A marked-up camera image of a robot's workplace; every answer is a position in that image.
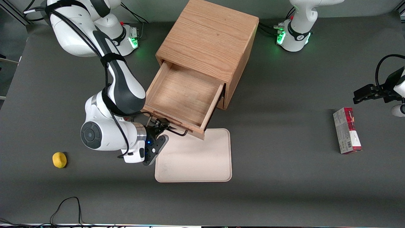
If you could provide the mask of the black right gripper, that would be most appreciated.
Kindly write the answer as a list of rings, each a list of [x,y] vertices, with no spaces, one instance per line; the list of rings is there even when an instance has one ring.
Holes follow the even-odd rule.
[[[146,141],[156,141],[159,134],[165,130],[169,130],[168,119],[157,118],[154,125],[146,126]]]

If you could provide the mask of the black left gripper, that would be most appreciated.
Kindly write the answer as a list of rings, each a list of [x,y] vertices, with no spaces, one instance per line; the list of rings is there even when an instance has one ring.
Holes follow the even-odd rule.
[[[381,85],[383,92],[384,103],[389,103],[392,101],[402,101],[402,96],[394,91],[394,87],[399,82],[402,77],[403,68],[396,70],[395,72],[389,74],[385,83]],[[373,84],[367,84],[365,89],[358,89],[353,93],[353,103],[359,104],[363,101],[370,100],[372,95],[380,95],[379,88]]]

